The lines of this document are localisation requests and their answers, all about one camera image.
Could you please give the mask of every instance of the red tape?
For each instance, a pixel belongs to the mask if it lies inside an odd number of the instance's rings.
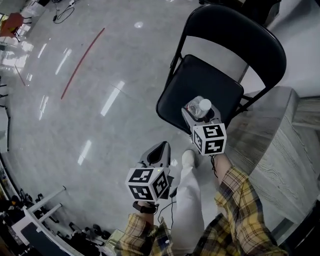
[[[64,89],[64,91],[63,91],[63,93],[62,93],[61,100],[64,98],[64,96],[65,96],[65,94],[66,94],[66,91],[67,91],[67,89],[68,89],[68,87],[69,87],[72,79],[74,78],[75,74],[77,73],[78,68],[80,67],[82,61],[84,60],[84,58],[85,58],[86,55],[88,54],[88,52],[89,52],[89,50],[91,49],[91,47],[94,45],[94,43],[97,41],[98,37],[100,37],[100,35],[102,34],[102,32],[103,32],[104,30],[105,30],[105,28],[103,28],[103,29],[99,32],[99,34],[95,37],[95,39],[94,39],[94,40],[92,41],[92,43],[90,44],[89,48],[85,51],[84,55],[83,55],[82,58],[80,59],[78,65],[76,66],[75,70],[73,71],[73,74],[72,74],[72,76],[70,77],[70,80],[69,80],[69,82],[67,83],[67,85],[66,85],[66,87],[65,87],[65,89]]]

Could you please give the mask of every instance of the wristwatch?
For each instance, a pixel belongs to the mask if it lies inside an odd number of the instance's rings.
[[[135,201],[132,206],[142,214],[154,214],[157,210],[157,206],[148,202],[145,203],[148,206],[141,206],[138,204],[138,201]]]

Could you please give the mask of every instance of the plaid shirt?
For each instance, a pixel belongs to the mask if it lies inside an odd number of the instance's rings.
[[[219,214],[208,225],[193,255],[287,255],[266,228],[262,204],[246,174],[232,167],[223,178],[215,201],[225,209],[227,218]],[[115,252],[117,256],[173,256],[172,244],[163,218],[158,227],[130,214]]]

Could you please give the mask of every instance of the foot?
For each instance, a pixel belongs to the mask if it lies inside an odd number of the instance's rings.
[[[182,167],[195,167],[195,152],[191,149],[186,150],[182,155]]]

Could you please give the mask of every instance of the plastic bottle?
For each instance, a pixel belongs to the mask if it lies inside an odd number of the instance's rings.
[[[201,96],[195,97],[191,100],[186,109],[196,118],[203,118],[211,108],[211,101]]]

